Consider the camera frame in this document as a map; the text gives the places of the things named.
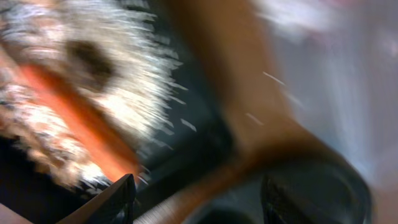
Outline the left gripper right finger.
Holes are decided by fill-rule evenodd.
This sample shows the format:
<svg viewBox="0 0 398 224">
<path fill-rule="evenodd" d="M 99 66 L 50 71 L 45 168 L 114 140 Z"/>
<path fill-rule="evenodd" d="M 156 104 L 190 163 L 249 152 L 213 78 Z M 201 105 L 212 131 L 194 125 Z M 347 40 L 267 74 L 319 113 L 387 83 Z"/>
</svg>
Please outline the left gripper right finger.
<svg viewBox="0 0 398 224">
<path fill-rule="evenodd" d="M 372 198 L 350 166 L 286 162 L 265 171 L 261 184 L 265 224 L 368 224 Z"/>
</svg>

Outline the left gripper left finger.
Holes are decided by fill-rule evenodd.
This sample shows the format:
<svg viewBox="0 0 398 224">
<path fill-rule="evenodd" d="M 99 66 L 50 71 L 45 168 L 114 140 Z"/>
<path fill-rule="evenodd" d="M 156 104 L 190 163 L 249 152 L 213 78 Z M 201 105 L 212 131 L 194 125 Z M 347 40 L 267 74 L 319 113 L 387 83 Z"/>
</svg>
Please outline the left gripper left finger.
<svg viewBox="0 0 398 224">
<path fill-rule="evenodd" d="M 132 224 L 136 185 L 126 174 L 57 224 Z"/>
</svg>

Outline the orange carrot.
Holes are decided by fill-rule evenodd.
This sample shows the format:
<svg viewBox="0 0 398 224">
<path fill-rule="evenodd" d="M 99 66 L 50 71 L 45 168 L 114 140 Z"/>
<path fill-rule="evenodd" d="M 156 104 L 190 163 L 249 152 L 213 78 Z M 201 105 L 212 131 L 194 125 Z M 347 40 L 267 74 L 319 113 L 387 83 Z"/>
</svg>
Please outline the orange carrot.
<svg viewBox="0 0 398 224">
<path fill-rule="evenodd" d="M 139 182 L 141 167 L 135 153 L 84 97 L 43 66 L 23 64 L 19 68 L 21 78 L 64 120 L 109 180 L 132 174 L 135 183 Z"/>
</svg>

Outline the pile of white rice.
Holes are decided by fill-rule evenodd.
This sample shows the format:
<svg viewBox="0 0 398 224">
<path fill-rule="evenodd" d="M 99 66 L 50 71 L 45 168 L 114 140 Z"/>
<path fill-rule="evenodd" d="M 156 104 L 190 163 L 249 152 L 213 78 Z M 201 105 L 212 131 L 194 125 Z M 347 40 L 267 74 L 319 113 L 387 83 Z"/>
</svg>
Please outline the pile of white rice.
<svg viewBox="0 0 398 224">
<path fill-rule="evenodd" d="M 168 38 L 154 32 L 145 1 L 2 1 L 1 49 L 58 72 L 132 147 L 169 122 L 167 108 L 180 66 Z M 98 82 L 69 62 L 65 44 L 90 41 L 114 75 Z"/>
</svg>

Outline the dark brown food chunk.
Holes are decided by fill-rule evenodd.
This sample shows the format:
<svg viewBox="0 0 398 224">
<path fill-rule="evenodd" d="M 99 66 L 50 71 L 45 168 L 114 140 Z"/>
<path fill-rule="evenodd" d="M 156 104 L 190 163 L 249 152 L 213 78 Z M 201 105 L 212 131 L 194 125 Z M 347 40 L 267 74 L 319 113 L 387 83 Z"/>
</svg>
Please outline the dark brown food chunk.
<svg viewBox="0 0 398 224">
<path fill-rule="evenodd" d="M 65 44 L 69 62 L 98 82 L 105 82 L 114 75 L 114 67 L 105 53 L 93 42 L 69 40 Z"/>
</svg>

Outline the peanut shells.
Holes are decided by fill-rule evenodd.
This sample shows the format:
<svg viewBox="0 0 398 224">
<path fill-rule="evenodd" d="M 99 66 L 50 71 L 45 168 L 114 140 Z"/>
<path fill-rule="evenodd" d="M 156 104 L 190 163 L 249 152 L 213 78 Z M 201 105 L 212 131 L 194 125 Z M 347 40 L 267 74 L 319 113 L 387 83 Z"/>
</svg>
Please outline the peanut shells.
<svg viewBox="0 0 398 224">
<path fill-rule="evenodd" d="M 19 149 L 37 172 L 50 175 L 58 185 L 72 188 L 99 182 L 104 174 L 88 151 L 22 79 L 20 66 L 26 61 L 1 49 L 1 134 L 19 137 Z"/>
</svg>

